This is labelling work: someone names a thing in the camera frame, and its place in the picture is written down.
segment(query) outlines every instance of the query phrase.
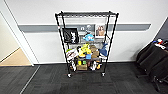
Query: caster wheel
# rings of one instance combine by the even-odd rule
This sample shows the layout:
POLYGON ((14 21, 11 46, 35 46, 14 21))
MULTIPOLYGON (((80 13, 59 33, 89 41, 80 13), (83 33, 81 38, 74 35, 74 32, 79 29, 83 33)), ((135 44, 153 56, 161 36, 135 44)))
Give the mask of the caster wheel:
POLYGON ((102 76, 104 77, 104 76, 105 76, 105 73, 102 73, 102 76))
POLYGON ((71 74, 68 74, 68 77, 70 78, 70 77, 71 77, 71 74))
POLYGON ((162 80, 159 80, 159 83, 163 83, 163 81, 162 81, 162 80))

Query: gray wall stripe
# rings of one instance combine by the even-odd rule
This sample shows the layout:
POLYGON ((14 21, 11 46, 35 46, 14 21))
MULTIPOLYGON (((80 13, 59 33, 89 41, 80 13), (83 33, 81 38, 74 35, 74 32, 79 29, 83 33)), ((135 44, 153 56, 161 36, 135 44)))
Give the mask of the gray wall stripe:
MULTIPOLYGON (((149 29, 151 24, 117 24, 116 31, 145 31, 149 29)), ((23 32, 42 32, 42 31, 58 31, 56 25, 18 25, 19 29, 23 32)), ((67 28, 78 28, 81 27, 86 29, 87 24, 84 25, 66 25, 67 28)), ((108 31, 112 31, 113 24, 109 25, 108 31)), ((95 25, 91 24, 91 31, 95 30, 95 25)))

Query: yellow box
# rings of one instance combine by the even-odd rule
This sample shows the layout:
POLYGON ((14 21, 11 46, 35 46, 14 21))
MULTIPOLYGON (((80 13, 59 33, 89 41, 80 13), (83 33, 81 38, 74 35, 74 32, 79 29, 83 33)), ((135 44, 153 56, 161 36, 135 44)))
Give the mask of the yellow box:
POLYGON ((87 64, 85 65, 76 65, 77 70, 87 70, 87 64))
POLYGON ((81 61, 78 61, 78 65, 82 65, 82 62, 81 62, 81 61))

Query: stuffed toy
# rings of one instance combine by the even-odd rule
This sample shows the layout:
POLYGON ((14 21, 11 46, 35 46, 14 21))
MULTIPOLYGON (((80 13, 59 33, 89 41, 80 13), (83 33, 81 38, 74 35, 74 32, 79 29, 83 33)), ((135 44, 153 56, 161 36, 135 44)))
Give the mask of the stuffed toy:
POLYGON ((94 36, 92 34, 87 34, 83 39, 86 41, 94 41, 94 36))
POLYGON ((97 58, 99 56, 99 51, 98 51, 98 48, 96 48, 95 45, 89 45, 90 47, 90 50, 92 52, 92 58, 97 58))
POLYGON ((99 49, 99 52, 104 56, 107 56, 106 45, 107 45, 107 43, 103 43, 102 49, 99 49))
POLYGON ((76 49, 72 49, 66 52, 67 60, 74 59, 76 56, 78 56, 78 51, 76 49))
POLYGON ((86 55, 91 54, 91 50, 89 49, 89 44, 83 44, 83 47, 79 48, 79 56, 86 57, 86 55))

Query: box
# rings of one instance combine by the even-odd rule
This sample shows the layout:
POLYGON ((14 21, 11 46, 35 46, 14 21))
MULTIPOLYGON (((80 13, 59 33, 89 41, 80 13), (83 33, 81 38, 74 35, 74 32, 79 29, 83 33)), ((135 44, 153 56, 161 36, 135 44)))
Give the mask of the box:
POLYGON ((77 70, 87 70, 87 64, 85 65, 76 65, 77 70))

